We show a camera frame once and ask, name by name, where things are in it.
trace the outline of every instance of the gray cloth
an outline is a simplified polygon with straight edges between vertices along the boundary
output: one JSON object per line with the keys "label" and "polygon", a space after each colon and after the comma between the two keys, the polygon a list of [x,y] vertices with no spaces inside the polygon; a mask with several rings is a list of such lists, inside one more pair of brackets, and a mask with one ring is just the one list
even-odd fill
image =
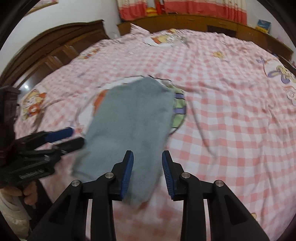
{"label": "gray cloth", "polygon": [[146,202],[162,173],[161,154],[169,135],[174,92],[152,78],[107,92],[74,164],[73,175],[93,181],[134,153],[134,166],[125,202]]}

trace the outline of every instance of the picture frame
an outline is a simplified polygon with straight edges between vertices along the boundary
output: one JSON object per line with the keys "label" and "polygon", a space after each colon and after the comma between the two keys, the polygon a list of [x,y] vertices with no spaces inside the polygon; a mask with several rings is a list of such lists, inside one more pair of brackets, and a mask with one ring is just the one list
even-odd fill
{"label": "picture frame", "polygon": [[26,15],[57,3],[59,0],[40,0]]}

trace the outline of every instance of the hand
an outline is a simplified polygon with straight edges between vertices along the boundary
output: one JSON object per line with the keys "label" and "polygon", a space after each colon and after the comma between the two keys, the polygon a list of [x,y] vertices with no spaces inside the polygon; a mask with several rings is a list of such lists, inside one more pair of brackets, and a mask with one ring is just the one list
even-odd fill
{"label": "hand", "polygon": [[24,199],[25,204],[34,205],[38,200],[37,194],[37,185],[36,182],[31,182],[25,189],[24,192],[16,187],[6,186],[3,189],[0,189],[1,193],[8,196],[20,197],[24,193],[26,196]]}

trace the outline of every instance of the wall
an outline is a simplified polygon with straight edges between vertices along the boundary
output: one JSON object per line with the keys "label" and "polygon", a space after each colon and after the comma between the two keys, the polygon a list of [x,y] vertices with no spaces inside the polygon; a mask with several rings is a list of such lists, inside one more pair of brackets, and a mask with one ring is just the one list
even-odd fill
{"label": "wall", "polygon": [[0,73],[12,57],[31,39],[47,29],[74,22],[105,20],[110,38],[119,36],[120,23],[116,0],[59,0],[52,5],[25,16],[15,27],[0,50]]}
{"label": "wall", "polygon": [[248,26],[256,27],[259,19],[271,22],[271,30],[269,34],[272,37],[279,38],[285,45],[294,51],[292,60],[296,62],[296,47],[289,38],[288,34],[279,24],[279,22],[271,15],[271,13],[263,7],[257,0],[245,0],[247,7]]}

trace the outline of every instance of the curtain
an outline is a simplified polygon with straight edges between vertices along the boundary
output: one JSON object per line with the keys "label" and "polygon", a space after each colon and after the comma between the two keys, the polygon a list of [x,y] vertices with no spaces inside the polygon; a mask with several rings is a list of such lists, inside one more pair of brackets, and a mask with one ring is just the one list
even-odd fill
{"label": "curtain", "polygon": [[166,13],[202,14],[247,25],[245,0],[164,0]]}
{"label": "curtain", "polygon": [[147,0],[117,0],[120,17],[135,20],[146,16]]}

